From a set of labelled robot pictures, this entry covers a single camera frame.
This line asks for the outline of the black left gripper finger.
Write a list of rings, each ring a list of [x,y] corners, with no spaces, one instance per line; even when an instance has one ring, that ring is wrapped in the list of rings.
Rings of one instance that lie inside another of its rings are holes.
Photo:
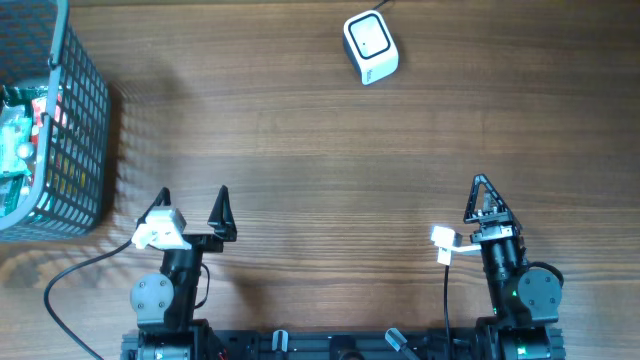
[[[237,240],[237,227],[231,210],[229,189],[222,185],[209,215],[207,224],[214,229],[214,234],[223,242]]]
[[[137,219],[137,224],[145,223],[145,219],[147,215],[153,210],[154,207],[158,206],[170,206],[171,205],[171,197],[170,190],[167,187],[162,187],[159,191],[156,198],[153,200],[151,205],[146,209],[146,211]]]

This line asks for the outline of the light green wipes pack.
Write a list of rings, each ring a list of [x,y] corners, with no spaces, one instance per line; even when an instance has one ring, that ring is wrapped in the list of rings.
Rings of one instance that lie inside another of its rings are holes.
[[[18,157],[18,147],[30,141],[33,120],[25,106],[5,106],[1,111],[1,177],[30,175],[27,163]]]

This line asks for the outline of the green gloves package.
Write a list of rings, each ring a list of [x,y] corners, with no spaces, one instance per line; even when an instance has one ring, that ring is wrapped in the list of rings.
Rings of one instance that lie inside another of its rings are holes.
[[[24,105],[27,115],[33,120],[30,141],[37,147],[34,158],[26,162],[31,174],[14,177],[1,177],[1,216],[6,217],[14,212],[30,195],[33,187],[40,131],[44,129],[43,113],[48,100],[48,87],[36,86],[3,86],[1,89],[1,111],[5,106]]]

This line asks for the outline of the yellow liquid glass bottle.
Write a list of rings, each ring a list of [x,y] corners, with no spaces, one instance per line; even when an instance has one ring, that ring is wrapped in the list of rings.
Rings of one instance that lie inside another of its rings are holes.
[[[25,162],[31,161],[36,152],[37,147],[31,142],[24,142],[16,147],[16,156]]]

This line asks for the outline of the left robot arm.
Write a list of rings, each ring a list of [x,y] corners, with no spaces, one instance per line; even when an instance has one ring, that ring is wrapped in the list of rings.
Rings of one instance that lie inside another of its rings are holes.
[[[163,253],[157,273],[139,279],[130,292],[138,332],[123,338],[122,359],[226,359],[225,346],[209,322],[194,318],[205,301],[197,299],[198,283],[208,267],[205,253],[221,253],[226,242],[237,240],[229,191],[222,186],[209,215],[209,234],[186,234],[186,220],[171,205],[163,188],[138,220],[132,243]]]

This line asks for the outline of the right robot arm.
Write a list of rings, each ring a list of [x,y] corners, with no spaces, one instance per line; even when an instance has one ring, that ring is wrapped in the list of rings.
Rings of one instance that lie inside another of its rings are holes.
[[[480,247],[494,315],[476,321],[478,355],[489,360],[564,360],[559,320],[563,274],[545,262],[531,262],[522,226],[488,177],[478,174],[463,221],[479,229],[470,241]]]

